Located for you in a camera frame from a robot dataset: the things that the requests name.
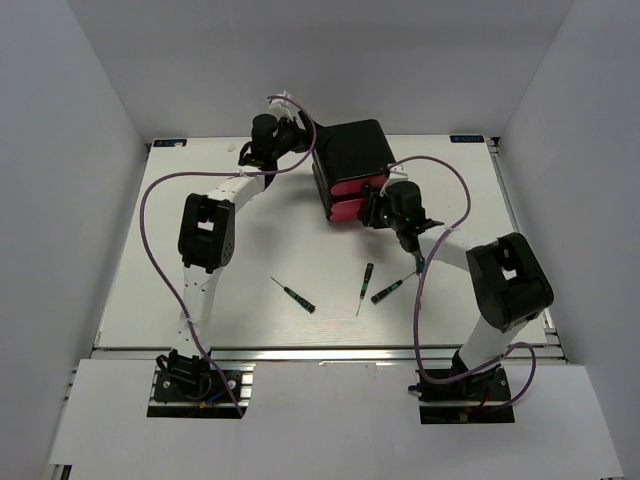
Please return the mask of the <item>large green handled screwdriver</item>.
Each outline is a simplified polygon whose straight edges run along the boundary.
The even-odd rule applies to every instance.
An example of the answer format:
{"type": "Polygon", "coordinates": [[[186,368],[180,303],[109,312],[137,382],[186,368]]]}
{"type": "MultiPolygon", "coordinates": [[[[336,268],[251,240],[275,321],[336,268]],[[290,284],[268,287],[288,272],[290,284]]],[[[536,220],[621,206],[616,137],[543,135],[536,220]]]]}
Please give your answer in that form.
{"type": "Polygon", "coordinates": [[[415,258],[415,275],[417,277],[417,290],[416,290],[416,299],[414,309],[416,312],[419,312],[421,309],[422,296],[424,292],[424,283],[426,279],[426,259],[424,256],[419,256],[415,258]]]}

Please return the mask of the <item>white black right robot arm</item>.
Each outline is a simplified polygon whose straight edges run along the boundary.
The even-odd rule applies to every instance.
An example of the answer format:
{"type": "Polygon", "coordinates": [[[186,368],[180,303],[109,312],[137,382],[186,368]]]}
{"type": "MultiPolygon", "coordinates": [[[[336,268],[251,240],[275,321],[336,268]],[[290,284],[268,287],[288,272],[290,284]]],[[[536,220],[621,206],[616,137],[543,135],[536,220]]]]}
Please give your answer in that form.
{"type": "Polygon", "coordinates": [[[418,370],[433,385],[452,384],[472,399],[488,385],[486,372],[508,355],[518,333],[554,301],[554,293],[526,237],[512,232],[483,239],[433,220],[422,206],[421,191],[411,181],[383,188],[362,188],[358,220],[366,227],[390,229],[404,251],[416,260],[419,275],[414,304],[413,339],[418,370]],[[419,317],[422,290],[431,263],[439,261],[470,275],[479,318],[452,359],[451,373],[430,376],[420,357],[419,317]]]}

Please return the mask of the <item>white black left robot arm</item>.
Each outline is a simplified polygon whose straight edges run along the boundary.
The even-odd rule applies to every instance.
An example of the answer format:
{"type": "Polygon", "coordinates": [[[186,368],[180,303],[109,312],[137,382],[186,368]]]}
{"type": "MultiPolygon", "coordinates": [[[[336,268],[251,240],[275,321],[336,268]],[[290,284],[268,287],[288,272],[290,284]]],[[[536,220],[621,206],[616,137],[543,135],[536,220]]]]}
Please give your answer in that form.
{"type": "Polygon", "coordinates": [[[217,284],[235,249],[236,214],[277,175],[278,161],[290,152],[313,154],[325,128],[308,115],[301,124],[286,116],[260,114],[251,140],[240,150],[238,173],[206,194],[191,194],[184,205],[178,238],[183,264],[182,315],[175,352],[211,365],[203,334],[211,320],[217,284]]]}

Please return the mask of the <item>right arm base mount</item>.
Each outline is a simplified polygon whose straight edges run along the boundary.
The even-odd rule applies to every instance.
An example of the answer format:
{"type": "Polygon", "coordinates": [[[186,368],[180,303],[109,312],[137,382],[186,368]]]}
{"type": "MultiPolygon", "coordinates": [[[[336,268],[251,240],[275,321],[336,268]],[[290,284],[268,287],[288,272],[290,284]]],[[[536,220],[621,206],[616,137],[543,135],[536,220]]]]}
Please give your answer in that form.
{"type": "Polygon", "coordinates": [[[511,390],[503,367],[456,383],[433,384],[422,377],[408,387],[417,397],[422,425],[513,424],[511,390]]]}

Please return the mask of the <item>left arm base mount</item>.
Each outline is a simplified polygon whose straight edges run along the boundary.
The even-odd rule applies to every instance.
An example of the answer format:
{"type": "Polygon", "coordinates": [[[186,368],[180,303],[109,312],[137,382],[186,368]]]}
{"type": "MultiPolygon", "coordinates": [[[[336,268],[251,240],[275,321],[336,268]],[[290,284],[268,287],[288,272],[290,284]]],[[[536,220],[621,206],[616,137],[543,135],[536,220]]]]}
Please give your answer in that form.
{"type": "Polygon", "coordinates": [[[152,381],[148,418],[240,419],[248,407],[252,372],[223,369],[176,350],[159,355],[152,381]]]}

